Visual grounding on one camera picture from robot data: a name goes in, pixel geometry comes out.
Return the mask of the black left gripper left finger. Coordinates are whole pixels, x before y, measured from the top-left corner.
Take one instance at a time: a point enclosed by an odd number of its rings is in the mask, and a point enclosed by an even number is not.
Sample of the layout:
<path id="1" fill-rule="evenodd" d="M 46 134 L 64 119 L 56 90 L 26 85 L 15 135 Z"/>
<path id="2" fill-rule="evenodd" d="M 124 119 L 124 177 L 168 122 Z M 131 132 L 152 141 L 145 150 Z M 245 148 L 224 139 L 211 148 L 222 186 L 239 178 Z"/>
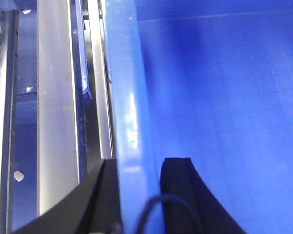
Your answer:
<path id="1" fill-rule="evenodd" d="M 117 161 L 100 159 L 86 178 L 17 234 L 118 234 L 123 224 Z"/>

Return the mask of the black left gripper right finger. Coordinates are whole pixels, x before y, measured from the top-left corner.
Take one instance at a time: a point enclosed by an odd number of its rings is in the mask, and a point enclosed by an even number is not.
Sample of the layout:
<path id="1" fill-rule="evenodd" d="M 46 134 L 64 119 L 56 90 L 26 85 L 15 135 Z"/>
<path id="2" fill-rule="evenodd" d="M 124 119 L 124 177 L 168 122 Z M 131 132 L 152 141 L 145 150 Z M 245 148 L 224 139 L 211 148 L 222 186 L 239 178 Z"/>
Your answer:
<path id="1" fill-rule="evenodd" d="M 194 213 L 196 226 L 177 202 L 163 204 L 167 234 L 244 234 L 199 176 L 190 158 L 166 158 L 160 175 L 161 193 L 173 194 Z"/>

